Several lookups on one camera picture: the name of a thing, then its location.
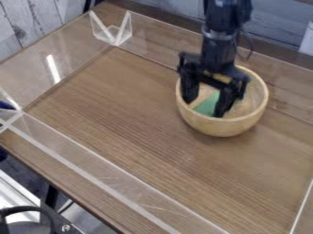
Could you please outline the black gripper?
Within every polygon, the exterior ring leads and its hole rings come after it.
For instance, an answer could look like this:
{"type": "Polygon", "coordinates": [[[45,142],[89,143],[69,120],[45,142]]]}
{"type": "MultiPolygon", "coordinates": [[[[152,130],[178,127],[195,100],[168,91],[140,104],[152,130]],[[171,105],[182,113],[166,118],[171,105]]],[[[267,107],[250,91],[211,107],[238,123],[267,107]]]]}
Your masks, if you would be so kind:
{"type": "Polygon", "coordinates": [[[178,54],[180,96],[191,103],[199,93],[199,83],[220,89],[212,116],[220,118],[245,97],[249,76],[235,67],[238,29],[216,32],[203,29],[200,53],[178,54]]]}

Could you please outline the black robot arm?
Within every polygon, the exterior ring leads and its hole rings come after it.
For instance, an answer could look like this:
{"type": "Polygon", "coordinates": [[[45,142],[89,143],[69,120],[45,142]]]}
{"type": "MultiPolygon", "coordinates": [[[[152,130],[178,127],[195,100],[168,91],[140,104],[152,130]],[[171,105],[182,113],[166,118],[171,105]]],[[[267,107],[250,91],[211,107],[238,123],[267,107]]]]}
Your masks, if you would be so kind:
{"type": "Polygon", "coordinates": [[[219,90],[212,116],[222,118],[237,100],[245,97],[250,77],[235,67],[237,40],[250,20],[250,0],[203,0],[206,22],[202,25],[199,54],[178,54],[180,96],[190,104],[199,95],[199,85],[219,90]]]}

